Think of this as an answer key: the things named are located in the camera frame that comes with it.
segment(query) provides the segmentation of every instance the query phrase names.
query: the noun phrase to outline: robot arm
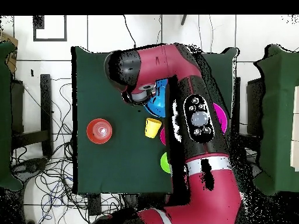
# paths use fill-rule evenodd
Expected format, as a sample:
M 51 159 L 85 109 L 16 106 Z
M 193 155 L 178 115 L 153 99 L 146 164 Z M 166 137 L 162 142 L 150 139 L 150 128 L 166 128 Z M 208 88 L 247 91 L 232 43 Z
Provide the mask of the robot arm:
M 138 213 L 145 224 L 234 224 L 241 197 L 213 102 L 182 44 L 116 51 L 105 61 L 112 84 L 131 104 L 146 104 L 168 78 L 165 137 L 173 194 L 163 209 Z

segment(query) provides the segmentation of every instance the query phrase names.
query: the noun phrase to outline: box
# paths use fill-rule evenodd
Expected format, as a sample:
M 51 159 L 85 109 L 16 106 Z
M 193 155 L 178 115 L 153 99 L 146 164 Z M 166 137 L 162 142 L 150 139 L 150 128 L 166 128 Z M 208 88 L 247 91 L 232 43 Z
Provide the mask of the box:
M 2 41 L 10 41 L 18 49 L 18 40 L 0 30 L 0 42 Z M 10 53 L 5 61 L 12 74 L 14 74 L 16 71 L 16 56 L 18 53 L 17 49 Z

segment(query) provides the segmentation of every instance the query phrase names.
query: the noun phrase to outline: black frame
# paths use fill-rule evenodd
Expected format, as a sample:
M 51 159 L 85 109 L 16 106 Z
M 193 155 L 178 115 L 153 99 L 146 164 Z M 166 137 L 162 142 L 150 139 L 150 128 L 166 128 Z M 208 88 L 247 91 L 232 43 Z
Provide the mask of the black frame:
M 53 154 L 52 142 L 52 104 L 51 104 L 51 76 L 40 75 L 41 98 L 41 130 L 12 135 L 12 150 L 41 142 L 43 155 L 48 158 Z

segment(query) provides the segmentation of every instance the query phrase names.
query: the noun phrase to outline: white tile floor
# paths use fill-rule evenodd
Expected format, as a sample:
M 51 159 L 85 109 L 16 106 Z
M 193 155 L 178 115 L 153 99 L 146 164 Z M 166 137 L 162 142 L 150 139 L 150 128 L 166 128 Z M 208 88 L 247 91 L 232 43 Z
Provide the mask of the white tile floor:
M 155 44 L 158 40 L 164 43 L 195 44 L 205 52 L 221 53 L 227 47 L 238 47 L 237 75 L 241 77 L 241 116 L 240 122 L 247 123 L 246 85 L 247 81 L 260 77 L 259 71 L 252 62 L 264 55 L 268 44 L 278 43 L 288 50 L 299 47 L 298 17 L 288 15 L 188 15 L 185 25 L 180 21 L 183 15 L 163 15 L 161 29 L 159 15 L 127 15 L 127 25 L 135 39 L 137 47 Z M 52 100 L 62 111 L 62 117 L 69 110 L 69 104 L 60 95 L 60 87 L 71 83 L 71 46 L 81 46 L 92 52 L 109 52 L 133 47 L 133 41 L 126 29 L 122 16 L 67 16 L 67 41 L 45 42 L 33 41 L 32 16 L 3 16 L 3 30 L 19 40 L 16 78 L 22 80 L 26 89 L 40 102 L 40 74 L 50 74 L 52 80 Z M 50 39 L 64 36 L 63 16 L 45 16 L 45 29 L 37 30 L 37 38 Z M 71 85 L 61 89 L 62 95 L 71 102 Z M 24 95 L 25 131 L 40 130 L 40 108 L 25 92 Z M 60 112 L 53 104 L 54 119 L 60 123 Z M 72 130 L 72 113 L 66 117 L 65 123 Z M 246 126 L 241 125 L 241 132 L 246 133 Z M 56 134 L 59 127 L 53 123 Z M 57 147 L 63 143 L 62 135 L 55 141 Z M 41 156 L 40 144 L 30 145 L 24 159 Z M 62 157 L 62 151 L 55 158 Z M 44 191 L 46 186 L 37 179 L 37 185 Z M 43 217 L 42 204 L 47 197 L 31 179 L 25 192 L 25 214 L 28 219 L 38 222 Z M 65 206 L 54 207 L 42 224 L 57 224 L 63 215 Z M 87 224 L 77 209 L 69 209 L 59 224 Z

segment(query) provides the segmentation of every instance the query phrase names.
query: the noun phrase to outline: white stripe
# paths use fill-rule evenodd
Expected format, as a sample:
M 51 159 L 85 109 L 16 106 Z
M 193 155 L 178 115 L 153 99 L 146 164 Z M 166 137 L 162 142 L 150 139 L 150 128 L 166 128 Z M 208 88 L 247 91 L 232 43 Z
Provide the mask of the white stripe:
M 165 212 L 160 211 L 159 209 L 156 209 L 156 208 L 152 208 L 152 209 L 154 209 L 155 211 L 157 211 L 159 213 L 164 224 L 172 224 L 171 221 L 169 220 L 169 218 L 166 216 Z
M 221 169 L 230 169 L 230 160 L 225 156 L 209 156 L 205 158 L 200 158 L 196 160 L 192 160 L 191 162 L 187 162 L 189 176 L 201 173 L 201 160 L 208 159 L 208 163 L 211 166 L 211 170 L 221 170 Z

